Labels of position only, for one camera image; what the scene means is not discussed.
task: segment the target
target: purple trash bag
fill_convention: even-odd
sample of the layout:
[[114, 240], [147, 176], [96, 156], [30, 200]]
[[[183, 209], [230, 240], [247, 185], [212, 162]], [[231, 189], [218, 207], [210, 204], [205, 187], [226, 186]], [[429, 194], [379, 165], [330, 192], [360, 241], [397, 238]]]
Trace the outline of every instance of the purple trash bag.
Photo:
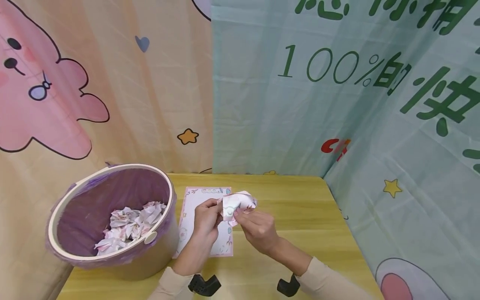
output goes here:
[[[170, 223], [175, 217], [177, 195], [171, 182], [170, 193], [169, 182], [166, 174], [164, 177], [146, 168], [121, 169], [90, 179], [76, 192], [75, 196], [66, 204], [65, 209], [59, 212], [61, 216], [58, 224], [55, 225], [57, 236], [53, 237], [58, 242], [57, 245], [65, 252], [77, 257], [75, 259], [65, 257], [53, 248], [48, 233], [48, 225], [53, 218], [53, 213], [47, 222], [47, 249], [61, 260], [84, 269], [130, 263], [155, 245], [156, 241], [168, 231]], [[65, 195], [75, 187], [76, 184], [73, 184]], [[53, 207], [52, 212], [60, 201], [61, 199]], [[110, 225], [112, 211], [123, 209], [126, 206], [142, 210], [143, 205], [150, 201], [160, 201], [167, 205], [166, 216], [160, 219], [160, 225], [155, 230], [157, 236], [153, 242], [145, 244], [142, 238], [140, 239], [142, 242], [134, 246], [129, 245], [112, 254], [111, 257], [103, 255], [93, 260], [82, 259], [83, 257], [96, 257], [97, 250], [94, 250], [94, 246], [104, 238], [103, 231]]]

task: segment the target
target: mint green curtain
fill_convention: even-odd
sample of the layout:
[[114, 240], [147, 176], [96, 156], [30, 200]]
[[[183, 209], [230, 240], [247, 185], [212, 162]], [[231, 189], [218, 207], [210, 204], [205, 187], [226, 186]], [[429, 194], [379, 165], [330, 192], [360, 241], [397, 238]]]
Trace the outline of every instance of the mint green curtain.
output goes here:
[[386, 297], [476, 299], [476, 0], [212, 0], [214, 172], [324, 177]]

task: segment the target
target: peach curtain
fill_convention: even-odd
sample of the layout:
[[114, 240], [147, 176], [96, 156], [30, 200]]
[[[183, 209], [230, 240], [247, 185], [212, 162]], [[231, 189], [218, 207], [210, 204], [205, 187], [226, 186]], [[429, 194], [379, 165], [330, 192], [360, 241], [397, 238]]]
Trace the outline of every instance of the peach curtain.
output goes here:
[[44, 228], [72, 183], [106, 162], [212, 167], [209, 6], [196, 2], [0, 0], [2, 299], [55, 299], [71, 268]]

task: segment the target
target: trash can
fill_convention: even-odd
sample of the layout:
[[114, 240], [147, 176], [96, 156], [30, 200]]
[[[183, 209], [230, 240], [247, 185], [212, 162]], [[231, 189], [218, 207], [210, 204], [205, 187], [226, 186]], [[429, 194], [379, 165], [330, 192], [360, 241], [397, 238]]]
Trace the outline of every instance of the trash can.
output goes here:
[[[96, 256], [94, 246], [104, 238], [110, 214], [125, 206], [141, 210], [150, 201], [167, 207], [162, 217], [139, 240], [116, 252]], [[52, 208], [46, 246], [74, 266], [104, 268], [125, 280], [141, 280], [163, 269], [179, 242], [175, 217], [177, 195], [168, 176], [143, 164], [106, 167], [73, 184]]]

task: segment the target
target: gray heart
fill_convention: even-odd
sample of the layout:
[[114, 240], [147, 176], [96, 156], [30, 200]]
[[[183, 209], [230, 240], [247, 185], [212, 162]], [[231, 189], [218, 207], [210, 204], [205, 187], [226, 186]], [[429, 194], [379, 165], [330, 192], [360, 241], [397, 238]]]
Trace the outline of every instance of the gray heart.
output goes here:
[[135, 40], [137, 41], [138, 48], [140, 48], [143, 53], [147, 52], [148, 46], [150, 46], [150, 40], [146, 36], [142, 38], [135, 36]]

